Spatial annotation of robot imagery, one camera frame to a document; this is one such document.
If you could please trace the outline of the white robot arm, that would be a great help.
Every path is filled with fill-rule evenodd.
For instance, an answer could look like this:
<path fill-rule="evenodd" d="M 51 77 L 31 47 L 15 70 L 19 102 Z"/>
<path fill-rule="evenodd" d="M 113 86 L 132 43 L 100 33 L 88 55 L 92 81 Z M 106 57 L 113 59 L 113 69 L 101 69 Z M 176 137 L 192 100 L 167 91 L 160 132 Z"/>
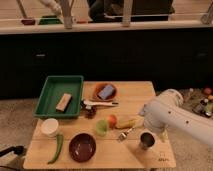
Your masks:
<path fill-rule="evenodd" d="M 183 96 L 179 91 L 163 91 L 148 101 L 139 112 L 144 117 L 144 127 L 160 134 L 167 125 L 173 126 L 213 148 L 213 121 L 182 109 L 182 104 Z"/>

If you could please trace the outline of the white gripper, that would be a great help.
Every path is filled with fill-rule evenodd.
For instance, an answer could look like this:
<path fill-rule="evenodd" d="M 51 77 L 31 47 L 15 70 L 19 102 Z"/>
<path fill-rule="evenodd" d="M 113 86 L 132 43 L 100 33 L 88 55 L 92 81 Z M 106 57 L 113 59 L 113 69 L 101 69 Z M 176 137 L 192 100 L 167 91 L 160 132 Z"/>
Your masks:
<path fill-rule="evenodd" d="M 156 119 L 145 118 L 144 126 L 151 132 L 159 134 L 159 138 L 162 142 L 165 142 L 168 139 L 168 135 L 167 135 L 167 132 L 165 131 L 164 123 L 162 123 Z"/>

